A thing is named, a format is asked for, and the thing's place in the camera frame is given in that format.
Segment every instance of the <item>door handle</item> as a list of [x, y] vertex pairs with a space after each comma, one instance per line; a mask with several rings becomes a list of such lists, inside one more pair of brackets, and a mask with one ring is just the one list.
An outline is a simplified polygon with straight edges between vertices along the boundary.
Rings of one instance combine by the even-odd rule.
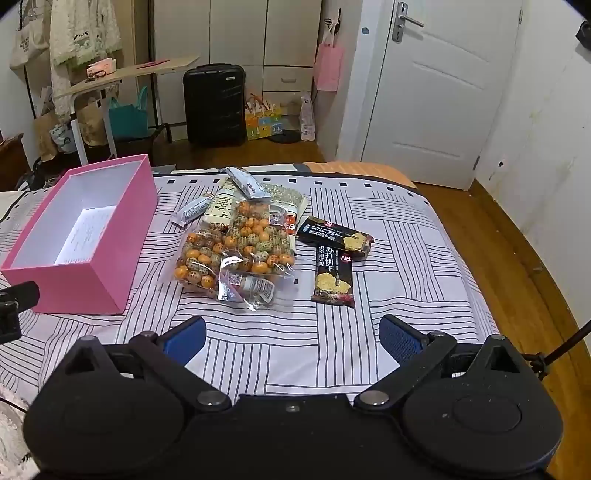
[[398, 6], [396, 7], [396, 17], [394, 19], [394, 30], [392, 31], [392, 40], [396, 43], [402, 42], [404, 27], [406, 26], [407, 21], [421, 28], [425, 26], [424, 23], [409, 17], [407, 12], [408, 5], [405, 2], [398, 2]]

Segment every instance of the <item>metal screw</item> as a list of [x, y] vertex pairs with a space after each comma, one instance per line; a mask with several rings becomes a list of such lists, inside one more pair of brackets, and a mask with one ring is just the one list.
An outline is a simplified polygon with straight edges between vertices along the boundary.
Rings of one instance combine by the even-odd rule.
[[377, 407], [379, 405], [384, 405], [390, 399], [390, 397], [387, 393], [384, 393], [380, 390], [368, 390], [363, 392], [359, 396], [359, 399], [366, 405], [373, 405], [374, 407]]
[[207, 390], [197, 395], [197, 401], [201, 405], [217, 407], [226, 401], [226, 395], [219, 390]]

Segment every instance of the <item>black snack package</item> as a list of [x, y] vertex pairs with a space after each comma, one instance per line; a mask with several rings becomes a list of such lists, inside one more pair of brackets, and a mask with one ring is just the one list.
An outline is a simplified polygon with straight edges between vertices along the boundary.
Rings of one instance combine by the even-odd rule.
[[348, 252], [326, 245], [316, 248], [316, 278], [310, 300], [355, 308], [353, 270]]
[[367, 233], [357, 232], [351, 228], [312, 216], [302, 223], [298, 230], [298, 237], [303, 242], [344, 250], [354, 260], [365, 258], [374, 241], [374, 238]]

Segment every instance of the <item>colorful gift bag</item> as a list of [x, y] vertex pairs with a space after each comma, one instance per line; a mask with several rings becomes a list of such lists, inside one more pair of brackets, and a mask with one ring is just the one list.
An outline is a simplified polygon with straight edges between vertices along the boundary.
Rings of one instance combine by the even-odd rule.
[[251, 95], [247, 101], [244, 118], [246, 137], [249, 140], [270, 137], [283, 132], [281, 107], [265, 102], [256, 95]]

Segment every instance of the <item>table leg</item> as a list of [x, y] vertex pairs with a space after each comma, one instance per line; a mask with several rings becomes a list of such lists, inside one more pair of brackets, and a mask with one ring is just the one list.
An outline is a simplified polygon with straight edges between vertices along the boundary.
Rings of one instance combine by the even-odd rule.
[[105, 131], [107, 132], [107, 140], [109, 142], [109, 150], [111, 156], [117, 158], [117, 149], [115, 148], [115, 139], [113, 138], [113, 130], [111, 129], [111, 119], [109, 118], [109, 102], [106, 90], [100, 91], [100, 109], [103, 112], [103, 121], [105, 122]]
[[80, 165], [88, 165], [88, 157], [86, 156], [84, 140], [82, 140], [82, 132], [80, 132], [80, 125], [78, 124], [78, 117], [76, 116], [76, 109], [74, 108], [74, 100], [76, 100], [76, 97], [72, 95], [72, 98], [70, 99], [70, 123], [72, 124], [72, 133], [74, 133], [74, 142], [76, 143], [76, 151], [78, 152]]

